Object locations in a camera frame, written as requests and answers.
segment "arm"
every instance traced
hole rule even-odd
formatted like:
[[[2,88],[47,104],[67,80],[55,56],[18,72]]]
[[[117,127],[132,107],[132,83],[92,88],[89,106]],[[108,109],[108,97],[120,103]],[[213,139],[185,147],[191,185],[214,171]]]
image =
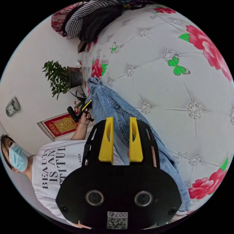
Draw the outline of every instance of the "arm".
[[[80,118],[80,123],[72,136],[71,140],[84,140],[86,133],[87,133],[87,128],[88,124],[90,123],[90,120],[88,120],[91,117],[91,114],[88,112],[87,114],[83,113],[81,118]]]

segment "houndstooth fabric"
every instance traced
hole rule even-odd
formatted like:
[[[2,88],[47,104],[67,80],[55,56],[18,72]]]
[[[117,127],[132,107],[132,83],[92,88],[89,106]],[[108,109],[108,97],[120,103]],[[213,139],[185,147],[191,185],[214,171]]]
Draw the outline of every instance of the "houndstooth fabric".
[[[98,9],[113,5],[119,5],[119,2],[117,0],[90,0],[79,8],[66,23],[65,31],[67,35],[76,37],[82,29],[83,17]]]

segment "bracelet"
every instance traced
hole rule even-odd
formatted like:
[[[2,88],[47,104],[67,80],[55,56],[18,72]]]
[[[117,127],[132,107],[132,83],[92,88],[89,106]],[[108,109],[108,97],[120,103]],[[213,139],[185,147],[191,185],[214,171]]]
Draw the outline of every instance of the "bracelet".
[[[88,124],[85,124],[85,123],[82,123],[82,122],[80,122],[80,124],[88,125]]]

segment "qr code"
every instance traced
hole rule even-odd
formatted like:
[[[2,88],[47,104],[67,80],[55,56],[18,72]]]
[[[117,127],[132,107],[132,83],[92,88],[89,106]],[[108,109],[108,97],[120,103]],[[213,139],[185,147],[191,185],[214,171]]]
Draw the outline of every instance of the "qr code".
[[[108,229],[127,229],[127,218],[107,217]]]

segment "white t-shirt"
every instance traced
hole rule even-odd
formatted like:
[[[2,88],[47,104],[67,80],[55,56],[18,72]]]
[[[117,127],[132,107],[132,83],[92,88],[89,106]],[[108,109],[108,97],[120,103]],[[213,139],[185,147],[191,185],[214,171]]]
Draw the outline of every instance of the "white t-shirt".
[[[55,202],[60,185],[81,167],[85,143],[86,140],[55,141],[42,146],[33,156],[32,186],[37,199],[58,218],[65,219]],[[115,148],[113,164],[124,165]]]

